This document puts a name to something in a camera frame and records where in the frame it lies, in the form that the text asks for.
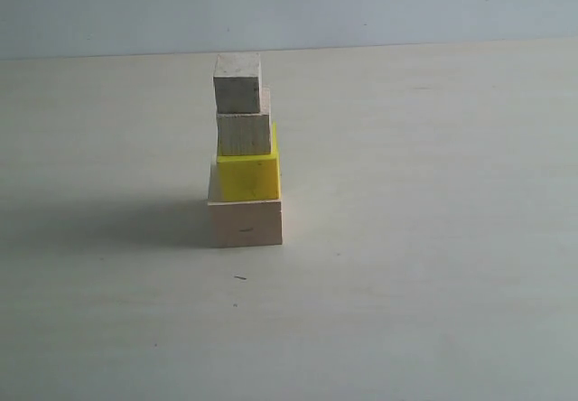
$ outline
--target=yellow cube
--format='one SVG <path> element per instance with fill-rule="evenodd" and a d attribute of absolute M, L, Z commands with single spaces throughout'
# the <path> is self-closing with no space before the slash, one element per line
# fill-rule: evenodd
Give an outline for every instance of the yellow cube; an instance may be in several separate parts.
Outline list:
<path fill-rule="evenodd" d="M 281 179 L 275 123 L 271 128 L 271 154 L 217 155 L 217 169 L 225 202 L 279 199 Z"/>

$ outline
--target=table surface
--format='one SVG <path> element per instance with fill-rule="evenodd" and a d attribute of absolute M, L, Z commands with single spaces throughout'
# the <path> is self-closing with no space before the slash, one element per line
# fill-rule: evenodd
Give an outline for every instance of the table surface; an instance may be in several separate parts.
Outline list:
<path fill-rule="evenodd" d="M 210 247 L 214 61 L 0 62 L 0 398 L 576 398 L 578 39 L 263 53 L 281 247 Z"/>

